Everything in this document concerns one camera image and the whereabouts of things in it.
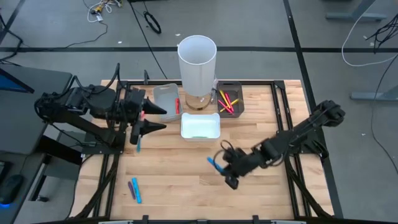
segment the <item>desk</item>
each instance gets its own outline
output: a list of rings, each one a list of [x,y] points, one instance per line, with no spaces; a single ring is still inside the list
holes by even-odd
[[[147,95],[153,100],[153,86],[135,87],[147,90]],[[308,118],[301,82],[286,80],[285,91],[293,124]],[[279,90],[277,94],[279,104],[283,105]],[[216,111],[216,105],[203,111],[189,109],[182,87],[180,97],[184,112],[209,114]],[[206,160],[207,156],[213,156],[220,149],[222,139],[235,147],[249,149],[278,130],[269,86],[243,85],[243,97],[244,113],[236,119],[221,120],[221,137],[217,142],[184,141],[180,136],[180,121],[167,123],[166,129],[144,136],[140,153],[127,139],[124,154],[119,160],[111,219],[140,220],[143,215],[149,215],[150,220],[247,220],[252,215],[259,215],[260,219],[293,219],[283,165],[258,168],[241,178],[238,190],[232,190]],[[148,115],[147,118],[159,121],[157,116]],[[282,121],[287,129],[285,116],[282,116]],[[106,122],[99,119],[93,122],[106,126]],[[300,158],[309,191],[327,212],[333,213],[319,158],[313,154],[302,154]],[[72,216],[80,212],[96,190],[101,160],[102,156],[93,156],[81,168]],[[127,186],[132,177],[138,180],[142,197],[140,205],[132,199]],[[300,214],[303,215],[298,190],[296,194]]]
[[[34,102],[44,92],[62,92],[67,87],[72,75],[65,72],[17,67],[14,65],[1,65],[0,67],[35,90],[33,94],[0,90],[0,151],[2,149],[35,151],[47,125],[34,112]],[[26,158],[25,166],[21,172],[25,178],[24,183],[16,201],[9,208],[0,208],[1,223],[14,222],[43,163],[44,157],[45,154],[43,152],[34,152],[29,156],[0,153],[1,161],[12,163],[6,178],[18,174]]]

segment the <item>white cup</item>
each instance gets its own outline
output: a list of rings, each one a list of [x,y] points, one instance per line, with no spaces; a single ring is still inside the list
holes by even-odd
[[[205,96],[213,87],[217,46],[208,37],[192,35],[178,45],[182,86],[192,96]]]

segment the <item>wooden tabletop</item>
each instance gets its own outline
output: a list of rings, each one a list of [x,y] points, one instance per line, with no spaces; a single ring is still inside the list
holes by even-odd
[[[286,80],[286,92],[294,124],[308,118],[308,108],[300,80]],[[153,86],[136,86],[147,90],[153,100]],[[211,114],[216,105],[203,111],[193,111],[185,105],[185,94],[180,88],[184,112]],[[283,110],[282,98],[279,101]],[[271,137],[277,131],[277,121],[269,86],[243,86],[244,113],[236,119],[221,119],[221,137],[216,142],[186,142],[180,135],[180,121],[167,123],[167,128],[145,135],[141,152],[126,139],[116,178],[112,206],[112,219],[137,219],[149,215],[151,220],[219,219],[242,220],[259,215],[260,219],[293,218],[285,167],[258,168],[246,177],[240,178],[238,190],[230,189],[224,178],[215,171],[206,158],[220,149],[220,141],[228,140],[234,147],[250,149],[259,141]],[[284,112],[284,127],[287,129]],[[147,119],[159,122],[158,116]],[[106,123],[93,121],[99,126]],[[72,216],[76,215],[89,201],[98,185],[101,155],[93,156],[80,171],[76,187]],[[318,203],[333,213],[326,186],[325,175],[318,156],[301,155],[305,182]],[[142,204],[132,199],[127,182],[137,177]],[[302,201],[296,188],[300,214]],[[101,211],[106,197],[103,197]]]

